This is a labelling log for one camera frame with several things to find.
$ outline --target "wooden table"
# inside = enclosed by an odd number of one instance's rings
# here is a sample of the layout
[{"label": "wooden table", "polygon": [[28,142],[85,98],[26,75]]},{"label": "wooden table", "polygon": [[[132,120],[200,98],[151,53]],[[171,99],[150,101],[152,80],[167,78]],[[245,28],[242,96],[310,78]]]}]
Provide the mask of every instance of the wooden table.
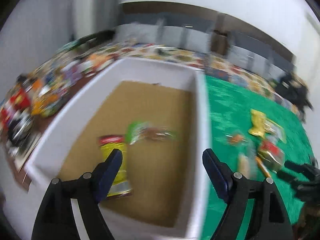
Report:
[{"label": "wooden table", "polygon": [[[80,79],[74,86],[72,86],[69,90],[69,100],[76,94],[78,93],[78,91],[83,88],[90,80],[92,80],[93,78],[95,78],[97,75],[99,75],[99,73],[97,73],[96,75],[93,75],[91,77],[83,77],[82,79]],[[52,122],[52,120],[56,117],[56,115],[59,113],[59,111],[57,113],[55,113],[54,115],[47,117],[47,118],[41,118],[39,116],[35,116],[35,127],[38,129],[39,132],[41,132],[42,134],[44,133],[44,131],[48,128],[49,124]],[[1,140],[3,142],[5,142],[7,140],[6,137],[6,133],[3,132],[1,134]],[[8,165],[12,171],[12,174],[14,176],[14,179],[16,180],[16,182],[18,183],[19,186],[21,186],[23,189],[25,189],[26,191],[29,190],[29,186],[31,183],[31,178],[28,176],[26,170],[24,169],[24,165],[21,168],[20,171],[17,170],[15,164],[14,164],[14,158],[11,157],[8,153],[6,153],[6,159],[8,162]]]}]

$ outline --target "green tablecloth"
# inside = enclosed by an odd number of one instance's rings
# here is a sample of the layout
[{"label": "green tablecloth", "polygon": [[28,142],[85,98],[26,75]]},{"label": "green tablecloth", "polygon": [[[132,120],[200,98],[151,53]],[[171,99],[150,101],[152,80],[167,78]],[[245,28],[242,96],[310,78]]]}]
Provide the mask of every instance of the green tablecloth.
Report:
[{"label": "green tablecloth", "polygon": [[[229,82],[210,76],[206,77],[206,81],[210,105],[212,149],[220,161],[227,163],[232,171],[236,171],[239,150],[225,143],[225,134],[239,130],[251,138],[256,147],[260,142],[259,138],[248,134],[248,130],[252,126],[250,109],[264,112],[267,118],[284,128],[287,143],[279,142],[277,145],[285,153],[286,160],[301,164],[309,162],[309,155],[313,154],[312,149],[308,137],[294,113],[259,94]],[[292,190],[287,183],[279,180],[274,173],[272,178],[284,200],[291,223],[295,223],[303,203],[293,198]],[[258,170],[256,179],[260,181],[264,179],[260,170]],[[201,239],[210,239],[226,208],[225,203],[218,199],[211,184],[209,194]],[[237,239],[245,237],[252,206],[253,200],[249,200]]]}]

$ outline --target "white plastic bin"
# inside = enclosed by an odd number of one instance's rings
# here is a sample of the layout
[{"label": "white plastic bin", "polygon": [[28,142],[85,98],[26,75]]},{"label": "white plastic bin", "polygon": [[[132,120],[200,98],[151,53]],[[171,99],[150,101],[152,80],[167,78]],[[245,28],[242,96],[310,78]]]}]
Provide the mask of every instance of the white plastic bin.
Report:
[{"label": "white plastic bin", "polygon": [[[191,91],[195,95],[195,120],[190,141],[190,164],[183,200],[174,228],[143,223],[106,208],[100,208],[115,239],[199,238],[207,205],[209,179],[202,165],[202,152],[210,147],[208,97],[202,71],[185,65],[151,59],[124,58],[116,61],[84,86],[59,112],[26,163],[32,183],[46,189],[55,178],[71,146],[105,98],[123,80],[159,83],[165,87]],[[88,236],[73,200],[73,210],[81,239]]]}]

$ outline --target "metal screw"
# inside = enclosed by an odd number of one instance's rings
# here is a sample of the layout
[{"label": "metal screw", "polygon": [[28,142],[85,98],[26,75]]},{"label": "metal screw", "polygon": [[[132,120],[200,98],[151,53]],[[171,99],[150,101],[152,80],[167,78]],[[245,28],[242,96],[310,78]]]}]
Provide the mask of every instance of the metal screw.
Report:
[{"label": "metal screw", "polygon": [[270,177],[266,178],[266,181],[267,181],[269,184],[272,184],[272,183],[273,183],[273,179],[270,178]]},{"label": "metal screw", "polygon": [[51,183],[56,185],[56,184],[59,183],[59,179],[58,178],[54,178],[54,179],[51,180]]},{"label": "metal screw", "polygon": [[241,179],[241,178],[242,178],[242,174],[241,174],[240,172],[235,172],[235,173],[233,174],[233,176],[234,176],[235,178],[237,178],[237,179]]},{"label": "metal screw", "polygon": [[91,178],[91,173],[90,172],[86,172],[85,174],[83,174],[83,178],[84,179],[90,179]]}]

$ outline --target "yellow snack bag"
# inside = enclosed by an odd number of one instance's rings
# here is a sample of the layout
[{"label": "yellow snack bag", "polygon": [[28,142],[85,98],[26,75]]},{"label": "yellow snack bag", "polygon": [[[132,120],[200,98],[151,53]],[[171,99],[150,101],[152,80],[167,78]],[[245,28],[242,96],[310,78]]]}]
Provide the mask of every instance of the yellow snack bag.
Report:
[{"label": "yellow snack bag", "polygon": [[261,138],[264,138],[266,114],[263,112],[251,109],[251,121],[252,121],[253,127],[249,129],[248,133],[254,136],[260,136]]},{"label": "yellow snack bag", "polygon": [[122,164],[112,183],[107,198],[123,197],[131,194],[132,188],[127,179],[127,145],[124,142],[124,137],[121,135],[108,135],[99,137],[100,149],[105,160],[111,154],[113,149],[119,149],[122,152]]}]

